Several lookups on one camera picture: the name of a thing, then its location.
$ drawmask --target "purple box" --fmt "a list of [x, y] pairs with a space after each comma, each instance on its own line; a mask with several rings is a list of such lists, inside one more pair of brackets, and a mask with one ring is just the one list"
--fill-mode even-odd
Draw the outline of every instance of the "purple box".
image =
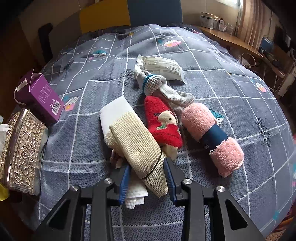
[[26, 73], [15, 89], [15, 100], [26, 105], [47, 126], [56, 123], [64, 107], [63, 101], [49, 86], [43, 74]]

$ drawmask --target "bed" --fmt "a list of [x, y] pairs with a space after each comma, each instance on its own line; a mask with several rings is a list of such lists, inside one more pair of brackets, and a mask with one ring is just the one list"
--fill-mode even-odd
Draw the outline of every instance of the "bed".
[[[18, 212], [35, 229], [69, 187], [87, 187], [110, 171], [111, 149], [106, 146], [99, 110], [124, 96], [146, 125], [144, 94], [134, 80], [138, 55], [162, 56], [179, 63], [185, 84], [176, 90], [192, 93], [235, 138], [245, 153], [243, 166], [226, 178], [218, 175], [209, 155], [180, 125], [184, 146], [175, 165], [200, 185], [223, 185], [267, 236], [288, 213], [296, 198], [293, 175], [296, 153], [289, 124], [273, 94], [253, 72], [226, 49], [190, 25], [112, 27], [82, 35], [60, 51], [42, 70], [64, 103], [50, 127], [44, 153], [39, 197], [23, 195]], [[89, 240], [90, 206], [85, 240]], [[180, 240], [183, 208], [169, 196], [151, 192], [134, 210], [112, 207], [115, 240]], [[210, 238], [205, 206], [206, 235]]]

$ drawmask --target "pink towel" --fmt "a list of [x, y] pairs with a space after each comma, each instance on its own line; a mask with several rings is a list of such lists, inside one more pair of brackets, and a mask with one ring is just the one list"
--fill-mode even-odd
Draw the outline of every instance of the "pink towel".
[[[193, 103], [182, 113], [182, 123], [193, 138], [200, 141], [202, 136], [216, 124], [216, 120], [204, 104]], [[244, 161], [241, 147], [231, 137], [222, 141], [214, 150], [210, 150], [210, 157], [222, 177], [227, 177], [234, 170], [239, 169]]]

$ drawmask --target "barcode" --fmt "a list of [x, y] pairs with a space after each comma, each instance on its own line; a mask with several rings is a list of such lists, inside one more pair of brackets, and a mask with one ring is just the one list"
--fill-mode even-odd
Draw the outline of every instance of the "barcode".
[[59, 112], [59, 108], [61, 107], [61, 104], [56, 100], [54, 107], [52, 108], [52, 112], [57, 115]]

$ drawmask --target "blue rubber band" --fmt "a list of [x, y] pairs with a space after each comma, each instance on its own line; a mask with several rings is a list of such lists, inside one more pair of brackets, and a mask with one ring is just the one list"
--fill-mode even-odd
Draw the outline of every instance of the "blue rubber band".
[[149, 77], [151, 77], [151, 76], [153, 76], [153, 75], [155, 75], [155, 74], [148, 75], [148, 76], [146, 77], [146, 79], [144, 80], [144, 82], [143, 82], [143, 92], [144, 92], [145, 84], [147, 83]]

